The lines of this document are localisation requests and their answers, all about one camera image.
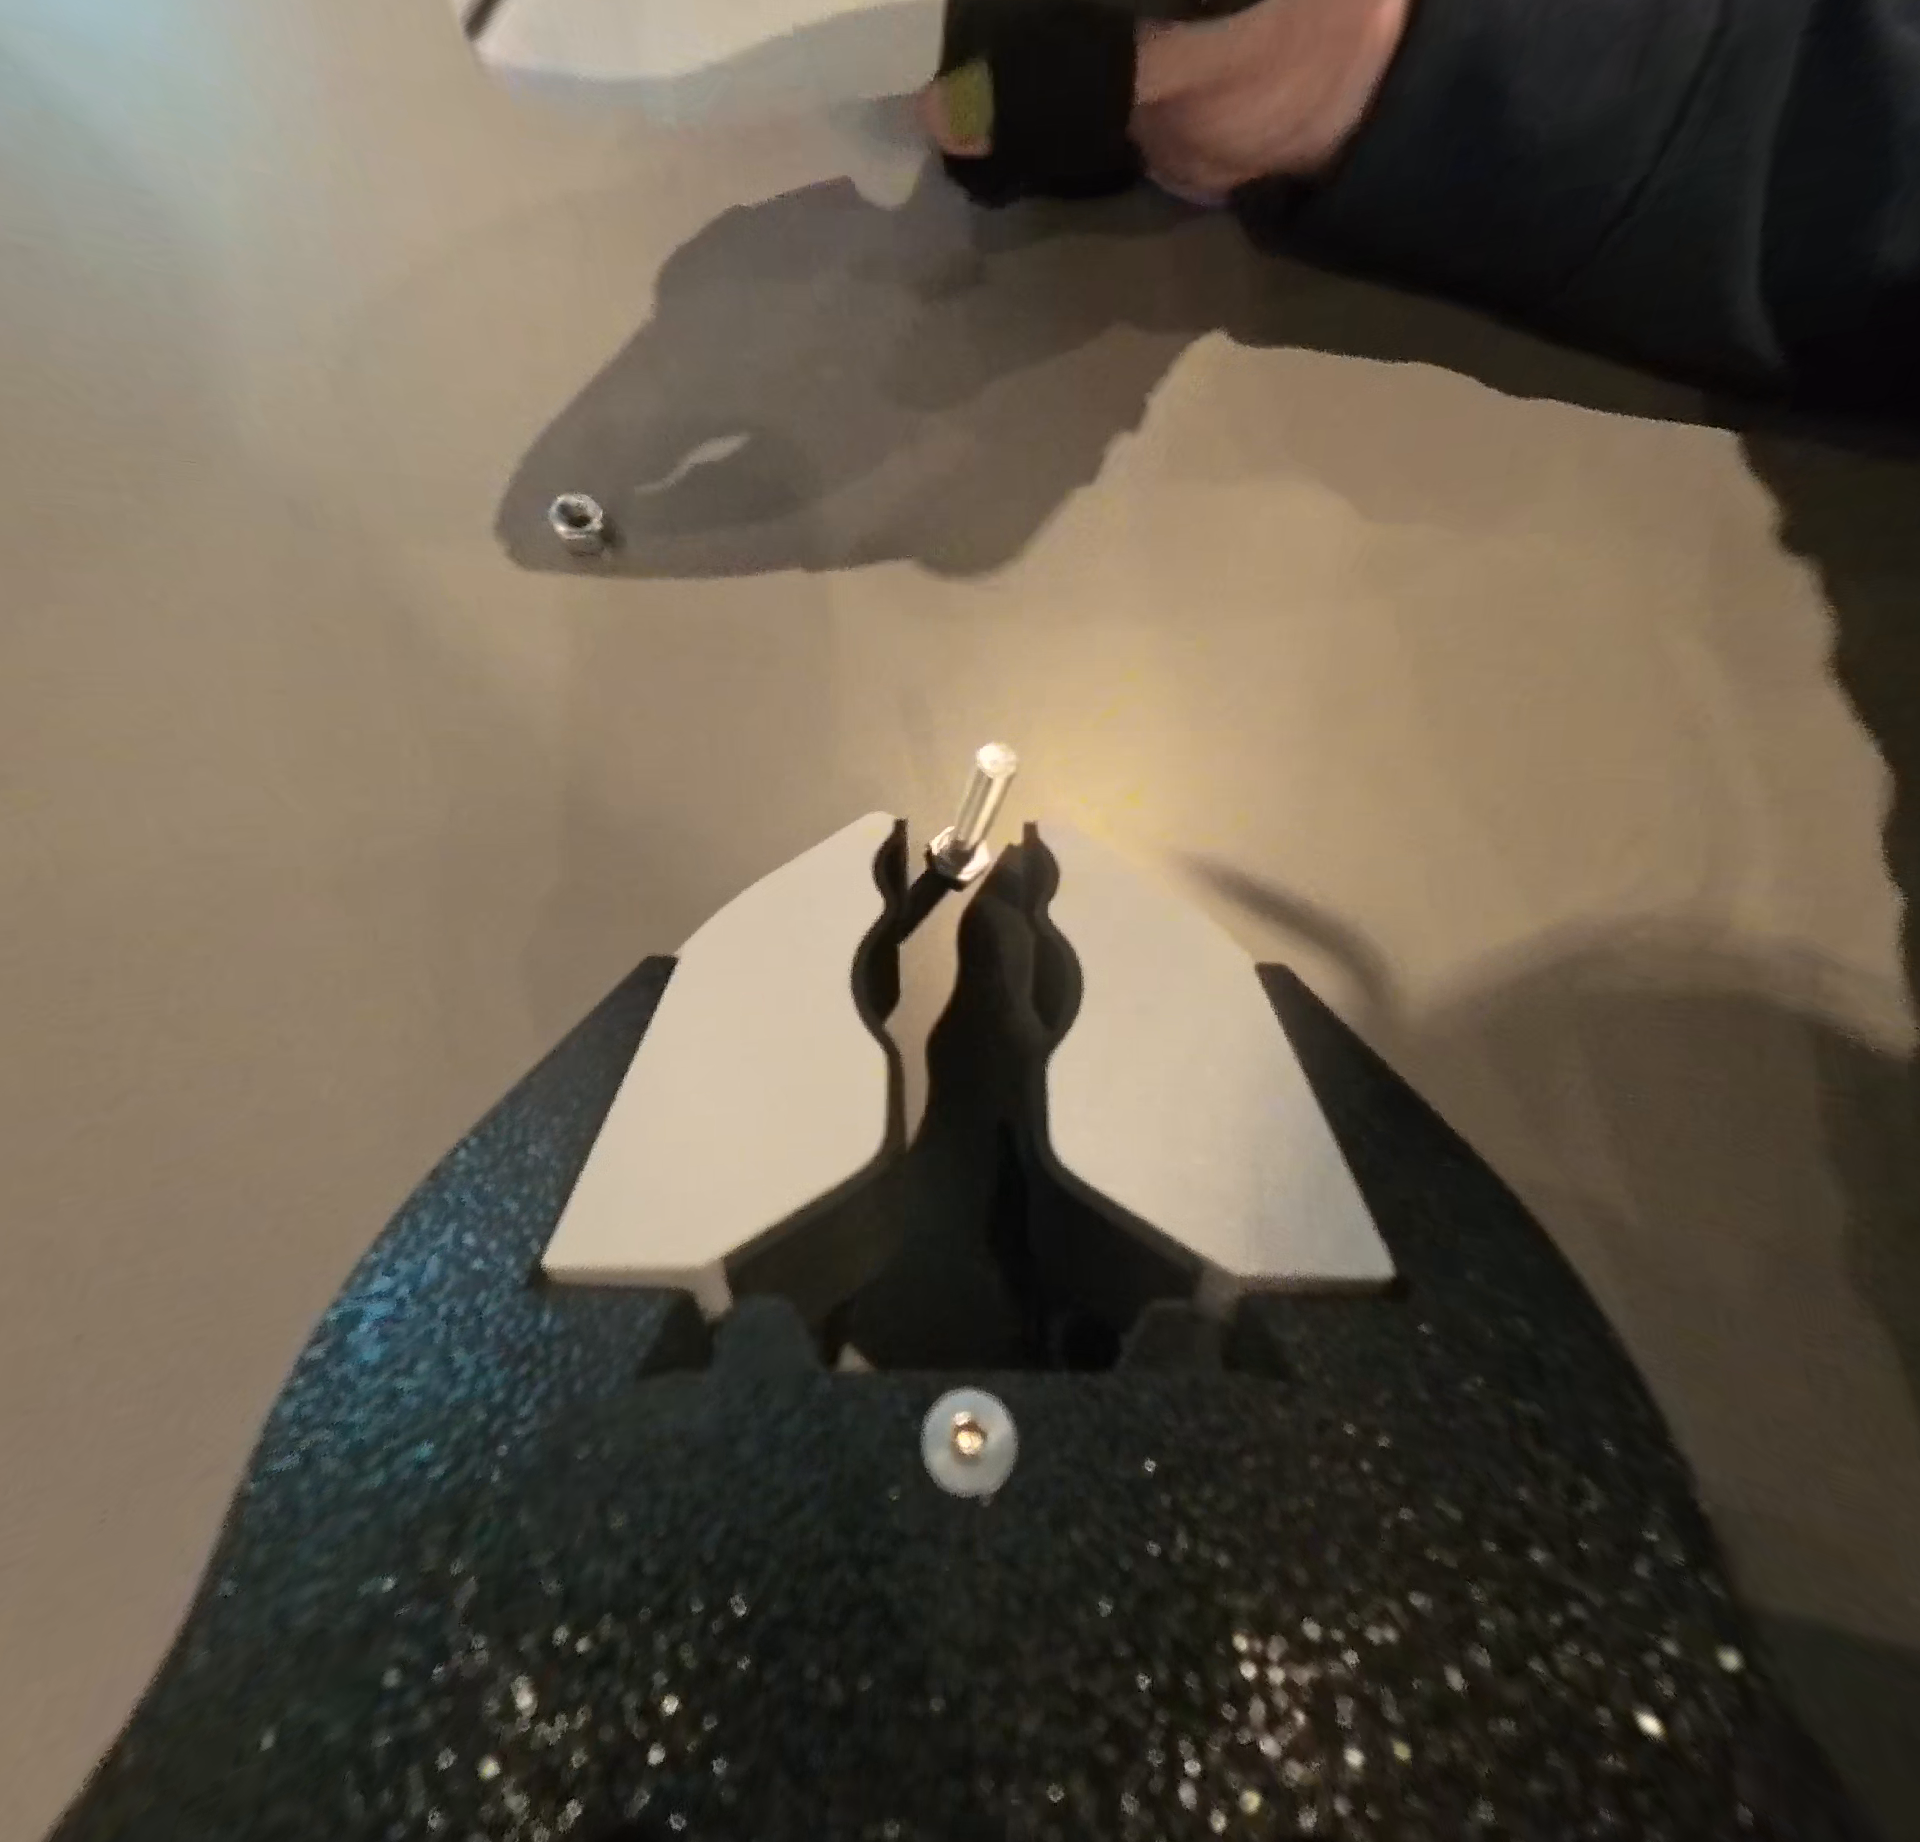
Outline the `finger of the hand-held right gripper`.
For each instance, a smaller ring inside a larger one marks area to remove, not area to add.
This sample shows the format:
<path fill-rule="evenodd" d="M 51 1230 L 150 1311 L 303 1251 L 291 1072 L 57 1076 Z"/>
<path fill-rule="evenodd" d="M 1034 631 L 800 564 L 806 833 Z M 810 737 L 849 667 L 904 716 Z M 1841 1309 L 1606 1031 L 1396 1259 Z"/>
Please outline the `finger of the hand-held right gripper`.
<path fill-rule="evenodd" d="M 450 0 L 513 88 L 666 127 L 782 118 L 916 94 L 948 0 Z"/>

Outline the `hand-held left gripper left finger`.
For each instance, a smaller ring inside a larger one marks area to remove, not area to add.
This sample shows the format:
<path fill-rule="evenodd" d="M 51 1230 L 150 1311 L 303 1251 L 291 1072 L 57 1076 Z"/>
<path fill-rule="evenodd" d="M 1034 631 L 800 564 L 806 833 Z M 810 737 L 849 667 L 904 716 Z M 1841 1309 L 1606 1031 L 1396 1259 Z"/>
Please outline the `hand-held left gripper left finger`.
<path fill-rule="evenodd" d="M 725 903 L 655 1015 L 541 1276 L 839 1311 L 899 1241 L 908 825 L 861 815 Z"/>

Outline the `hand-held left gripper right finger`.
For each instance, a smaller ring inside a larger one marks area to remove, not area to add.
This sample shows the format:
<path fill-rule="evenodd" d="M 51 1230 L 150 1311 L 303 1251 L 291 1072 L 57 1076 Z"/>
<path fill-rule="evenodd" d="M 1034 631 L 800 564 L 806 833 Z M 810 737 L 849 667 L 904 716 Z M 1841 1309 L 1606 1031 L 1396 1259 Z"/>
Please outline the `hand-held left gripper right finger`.
<path fill-rule="evenodd" d="M 1245 947 L 1068 824 L 1001 861 L 1034 1276 L 1084 1311 L 1379 1296 L 1396 1259 Z"/>

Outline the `silver hex bolt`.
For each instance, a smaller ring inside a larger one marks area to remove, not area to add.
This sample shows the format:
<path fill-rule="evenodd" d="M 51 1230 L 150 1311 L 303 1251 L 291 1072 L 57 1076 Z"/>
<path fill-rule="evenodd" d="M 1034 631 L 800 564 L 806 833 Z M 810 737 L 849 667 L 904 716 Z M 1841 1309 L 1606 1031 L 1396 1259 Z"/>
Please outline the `silver hex bolt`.
<path fill-rule="evenodd" d="M 974 887 L 995 862 L 995 828 L 1022 770 L 1018 749 L 1006 742 L 982 745 L 952 811 L 926 845 L 926 869 L 948 888 Z"/>

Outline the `person's right forearm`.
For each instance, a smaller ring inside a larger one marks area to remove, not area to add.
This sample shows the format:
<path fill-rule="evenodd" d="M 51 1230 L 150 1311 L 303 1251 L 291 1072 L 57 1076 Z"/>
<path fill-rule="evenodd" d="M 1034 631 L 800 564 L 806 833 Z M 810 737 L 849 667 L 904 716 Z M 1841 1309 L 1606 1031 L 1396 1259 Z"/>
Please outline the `person's right forearm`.
<path fill-rule="evenodd" d="M 1812 415 L 1916 427 L 1919 0 L 1415 0 L 1267 245 Z"/>

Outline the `person's right hand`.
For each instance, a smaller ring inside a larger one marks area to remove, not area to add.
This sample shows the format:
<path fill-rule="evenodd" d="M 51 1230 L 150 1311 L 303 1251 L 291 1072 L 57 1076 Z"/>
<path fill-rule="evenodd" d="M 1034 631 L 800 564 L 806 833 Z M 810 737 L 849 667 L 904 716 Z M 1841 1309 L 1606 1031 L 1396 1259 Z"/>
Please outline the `person's right hand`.
<path fill-rule="evenodd" d="M 1133 134 L 1146 177 L 1222 205 L 1250 181 L 1322 175 L 1363 124 L 1417 0 L 1261 0 L 1137 41 Z"/>

